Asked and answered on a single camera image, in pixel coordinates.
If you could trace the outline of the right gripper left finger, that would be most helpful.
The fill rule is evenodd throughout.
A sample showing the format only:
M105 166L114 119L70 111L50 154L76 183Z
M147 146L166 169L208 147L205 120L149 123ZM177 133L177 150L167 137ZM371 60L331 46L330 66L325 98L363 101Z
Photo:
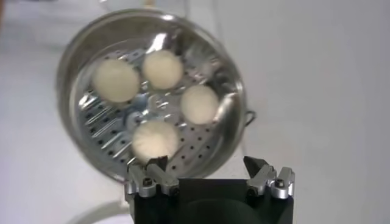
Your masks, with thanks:
M151 198L158 192L167 196L179 194L179 180L165 171L167 156L150 159L145 166L131 165L127 168L127 180L124 186L125 200L136 196Z

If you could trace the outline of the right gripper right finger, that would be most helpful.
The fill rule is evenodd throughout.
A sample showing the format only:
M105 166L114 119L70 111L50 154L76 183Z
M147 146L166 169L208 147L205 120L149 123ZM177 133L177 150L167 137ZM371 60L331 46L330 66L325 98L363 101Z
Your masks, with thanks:
M285 200L294 196L295 173L290 167L282 167L279 173L264 159L250 156L243 158L250 179L247 186L255 196L264 195L266 190L271 197Z

